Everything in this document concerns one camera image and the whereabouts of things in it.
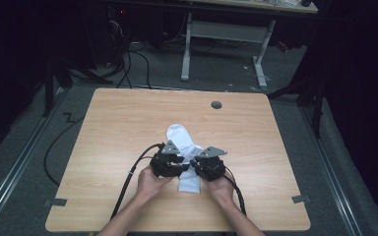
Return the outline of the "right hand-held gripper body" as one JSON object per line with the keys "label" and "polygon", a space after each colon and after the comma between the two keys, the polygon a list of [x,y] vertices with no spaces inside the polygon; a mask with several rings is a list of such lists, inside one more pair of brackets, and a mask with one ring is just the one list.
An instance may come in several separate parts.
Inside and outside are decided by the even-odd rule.
{"label": "right hand-held gripper body", "polygon": [[194,168],[198,176],[207,181],[219,179],[225,173],[225,166],[221,155],[226,151],[217,147],[207,147],[198,153],[193,159],[199,162],[199,167]]}

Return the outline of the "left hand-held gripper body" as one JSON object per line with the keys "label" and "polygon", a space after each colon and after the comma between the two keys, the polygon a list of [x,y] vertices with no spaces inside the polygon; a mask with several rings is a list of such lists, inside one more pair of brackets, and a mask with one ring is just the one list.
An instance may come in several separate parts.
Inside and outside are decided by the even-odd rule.
{"label": "left hand-held gripper body", "polygon": [[182,172],[177,171],[177,165],[182,163],[174,163],[173,158],[179,156],[179,149],[173,141],[167,141],[161,144],[159,151],[154,155],[150,162],[150,166],[157,177],[176,177],[180,176]]}

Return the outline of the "white sock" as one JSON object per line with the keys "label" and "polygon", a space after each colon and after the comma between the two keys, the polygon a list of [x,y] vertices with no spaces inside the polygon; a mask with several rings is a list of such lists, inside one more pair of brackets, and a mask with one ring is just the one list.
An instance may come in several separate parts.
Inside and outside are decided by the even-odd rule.
{"label": "white sock", "polygon": [[196,145],[184,126],[172,124],[167,128],[166,137],[172,141],[179,150],[178,156],[183,157],[182,164],[188,164],[187,170],[179,176],[178,191],[192,194],[201,193],[201,177],[195,172],[190,161],[198,155],[203,149]]}

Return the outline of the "person's left hand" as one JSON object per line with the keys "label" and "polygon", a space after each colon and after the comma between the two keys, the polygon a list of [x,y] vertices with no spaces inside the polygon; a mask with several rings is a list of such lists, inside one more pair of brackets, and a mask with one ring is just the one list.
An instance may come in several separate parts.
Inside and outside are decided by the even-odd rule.
{"label": "person's left hand", "polygon": [[157,177],[153,169],[147,166],[139,174],[136,198],[142,203],[149,202],[154,199],[159,194],[160,190],[171,180],[171,177]]}

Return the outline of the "person's right hand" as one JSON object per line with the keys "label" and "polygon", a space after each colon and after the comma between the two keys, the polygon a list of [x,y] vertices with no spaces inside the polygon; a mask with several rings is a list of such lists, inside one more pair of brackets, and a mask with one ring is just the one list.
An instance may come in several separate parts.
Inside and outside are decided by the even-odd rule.
{"label": "person's right hand", "polygon": [[212,199],[220,206],[233,204],[233,187],[223,177],[214,181],[205,181]]}

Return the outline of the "black metal stand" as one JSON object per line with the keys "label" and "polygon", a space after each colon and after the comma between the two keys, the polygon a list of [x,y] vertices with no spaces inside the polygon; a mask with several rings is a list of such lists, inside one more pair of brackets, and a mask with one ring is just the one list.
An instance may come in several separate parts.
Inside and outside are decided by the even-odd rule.
{"label": "black metal stand", "polygon": [[311,116],[311,129],[314,135],[320,139],[320,122],[324,98],[324,84],[323,78],[308,78],[300,82],[294,82],[287,87],[278,89],[268,94],[268,99],[275,99],[284,94],[297,93],[296,104],[299,107],[312,106],[313,113]]}
{"label": "black metal stand", "polygon": [[70,69],[75,69],[81,74],[85,75],[92,81],[95,81],[100,84],[110,84],[110,81],[104,79],[102,76],[99,76],[84,67],[81,67],[79,64],[74,63],[71,60],[68,60],[60,56],[50,56],[45,64],[45,76],[44,76],[44,112],[43,116],[48,117],[50,112],[53,110],[55,105],[54,100],[54,82],[56,80],[59,86],[63,89],[70,89],[73,85],[73,80],[70,76]]}

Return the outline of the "metal floor rail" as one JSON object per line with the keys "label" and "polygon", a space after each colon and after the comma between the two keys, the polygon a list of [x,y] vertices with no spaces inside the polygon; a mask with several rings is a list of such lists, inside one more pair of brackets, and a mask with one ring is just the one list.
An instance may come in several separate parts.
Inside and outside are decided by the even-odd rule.
{"label": "metal floor rail", "polygon": [[28,166],[55,109],[67,92],[67,88],[58,88],[53,94],[52,107],[48,112],[44,112],[41,111],[45,99],[42,89],[28,109],[16,119],[0,144],[0,212]]}
{"label": "metal floor rail", "polygon": [[329,156],[323,146],[320,138],[318,138],[312,127],[312,119],[309,111],[306,108],[299,107],[299,113],[305,122],[305,125],[310,133],[315,147],[317,148],[319,159],[322,165],[322,172],[326,178],[326,182],[332,193],[334,202],[341,215],[345,225],[348,236],[363,236],[360,226],[354,216],[350,207],[347,195],[338,179],[338,176],[333,168]]}

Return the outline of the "white desk frame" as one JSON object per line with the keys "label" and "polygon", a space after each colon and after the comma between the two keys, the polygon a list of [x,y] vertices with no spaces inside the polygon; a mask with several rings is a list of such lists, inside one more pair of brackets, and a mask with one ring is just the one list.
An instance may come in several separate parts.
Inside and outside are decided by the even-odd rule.
{"label": "white desk frame", "polygon": [[[314,0],[188,0],[194,3],[211,3],[217,5],[247,7],[250,9],[271,10],[276,13],[317,14],[318,8]],[[192,14],[187,14],[185,51],[183,54],[181,80],[189,80],[191,62],[191,39],[193,37],[222,39],[239,42],[259,43],[258,54],[252,57],[258,86],[264,89],[267,86],[266,76],[262,68],[267,46],[271,39],[275,19],[271,19],[266,27],[252,27],[230,23],[213,23],[204,20],[193,20]]]}

